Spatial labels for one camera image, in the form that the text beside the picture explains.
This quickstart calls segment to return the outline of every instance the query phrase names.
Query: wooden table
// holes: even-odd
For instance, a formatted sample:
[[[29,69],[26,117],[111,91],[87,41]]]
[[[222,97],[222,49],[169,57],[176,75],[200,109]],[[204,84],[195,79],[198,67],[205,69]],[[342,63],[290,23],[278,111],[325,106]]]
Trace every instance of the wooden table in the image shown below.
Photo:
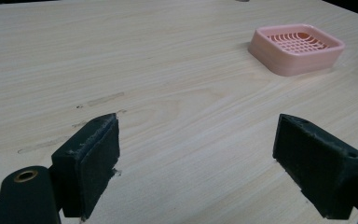
[[[333,68],[279,77],[247,51],[256,28],[290,23],[345,42]],[[357,223],[356,209],[323,219],[272,147],[285,113],[358,149],[358,14],[320,0],[0,6],[0,184],[112,112],[122,175],[88,223]]]

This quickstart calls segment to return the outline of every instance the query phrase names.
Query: pink soap dish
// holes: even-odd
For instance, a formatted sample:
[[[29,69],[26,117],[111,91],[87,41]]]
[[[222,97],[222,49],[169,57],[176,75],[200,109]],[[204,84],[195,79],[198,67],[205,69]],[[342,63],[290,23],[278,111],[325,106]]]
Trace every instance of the pink soap dish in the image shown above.
[[[332,67],[345,44],[307,24],[261,27],[249,52],[271,72],[285,77]]]

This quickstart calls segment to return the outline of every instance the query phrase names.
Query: table surface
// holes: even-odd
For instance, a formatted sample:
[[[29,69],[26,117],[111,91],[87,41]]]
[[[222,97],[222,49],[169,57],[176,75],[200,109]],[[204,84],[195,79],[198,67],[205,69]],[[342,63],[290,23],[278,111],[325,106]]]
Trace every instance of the table surface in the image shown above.
[[[272,74],[256,28],[306,23],[346,44],[330,69]],[[358,14],[320,0],[0,5],[0,184],[116,112],[122,171],[88,223],[323,219],[272,159],[281,113],[358,149]],[[62,223],[78,223],[62,218]]]

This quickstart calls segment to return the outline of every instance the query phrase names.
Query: wood grain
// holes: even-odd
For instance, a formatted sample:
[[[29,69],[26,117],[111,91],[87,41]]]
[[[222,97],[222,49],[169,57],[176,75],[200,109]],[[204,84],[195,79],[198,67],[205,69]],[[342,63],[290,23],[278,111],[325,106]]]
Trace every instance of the wood grain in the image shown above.
[[[257,27],[307,23],[346,48],[279,77]],[[357,223],[323,219],[272,159],[279,114],[358,149],[358,14],[319,0],[134,0],[0,6],[0,183],[117,112],[121,158],[87,223]],[[78,223],[62,218],[62,223]]]

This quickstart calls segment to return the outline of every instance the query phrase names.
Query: light wood tabletop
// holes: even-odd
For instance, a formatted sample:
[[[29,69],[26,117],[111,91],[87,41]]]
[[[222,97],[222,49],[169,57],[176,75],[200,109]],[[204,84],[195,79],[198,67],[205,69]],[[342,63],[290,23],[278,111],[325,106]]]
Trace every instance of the light wood tabletop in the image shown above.
[[[255,29],[342,40],[330,69],[271,73]],[[358,149],[358,14],[320,0],[63,0],[0,5],[0,185],[117,113],[121,175],[87,223],[357,223],[322,218],[272,158],[281,113]],[[62,223],[78,223],[62,217]]]

